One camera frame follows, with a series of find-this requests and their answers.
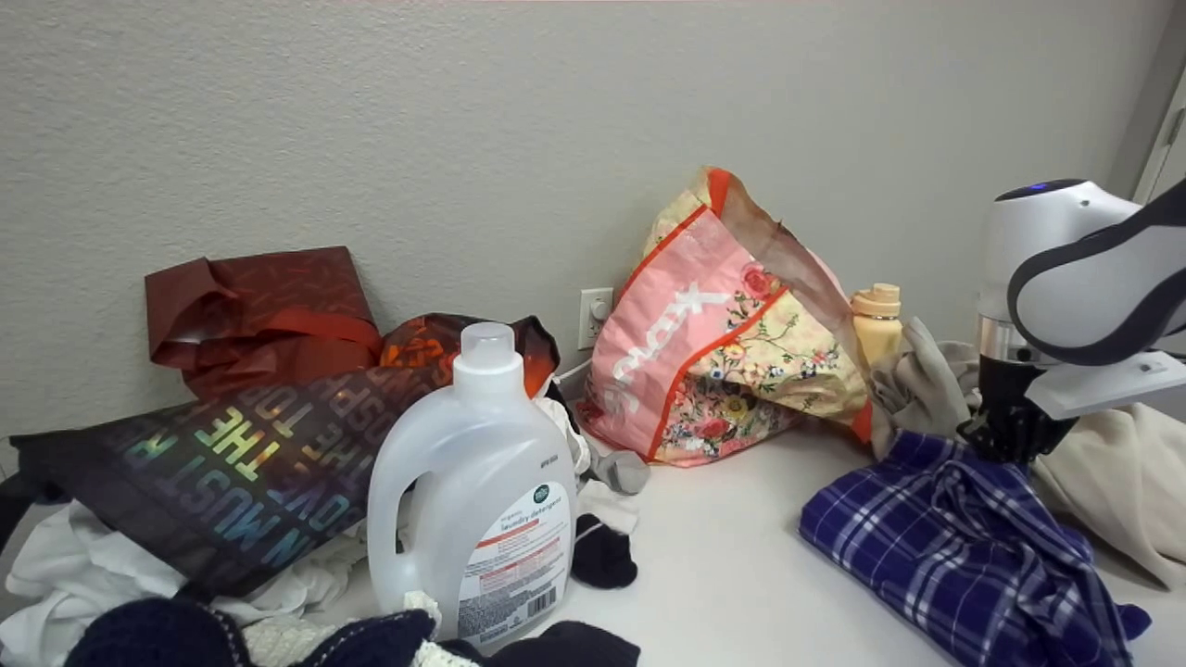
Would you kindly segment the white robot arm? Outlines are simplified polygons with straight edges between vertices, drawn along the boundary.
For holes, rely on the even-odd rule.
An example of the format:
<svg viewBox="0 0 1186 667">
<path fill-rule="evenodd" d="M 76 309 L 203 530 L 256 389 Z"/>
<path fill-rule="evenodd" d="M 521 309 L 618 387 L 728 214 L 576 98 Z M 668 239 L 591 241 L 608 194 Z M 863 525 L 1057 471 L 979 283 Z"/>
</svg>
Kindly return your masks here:
<svg viewBox="0 0 1186 667">
<path fill-rule="evenodd" d="M 1162 348 L 1186 329 L 1186 184 L 1148 204 L 1090 179 L 1009 188 L 985 220 L 983 408 L 959 439 L 1005 462 L 1054 451 L 1101 411 L 1183 389 Z"/>
</svg>

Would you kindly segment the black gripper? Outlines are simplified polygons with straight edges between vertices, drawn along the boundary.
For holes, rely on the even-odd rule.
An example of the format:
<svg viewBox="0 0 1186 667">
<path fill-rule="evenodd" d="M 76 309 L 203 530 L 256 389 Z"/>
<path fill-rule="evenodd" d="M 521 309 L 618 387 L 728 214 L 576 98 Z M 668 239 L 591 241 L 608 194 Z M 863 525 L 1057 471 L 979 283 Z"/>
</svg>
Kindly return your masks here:
<svg viewBox="0 0 1186 667">
<path fill-rule="evenodd" d="M 1036 462 L 1049 457 L 1070 430 L 1070 420 L 1044 415 L 1031 397 L 1036 368 L 979 360 L 983 403 L 959 426 L 959 439 L 985 460 Z"/>
</svg>

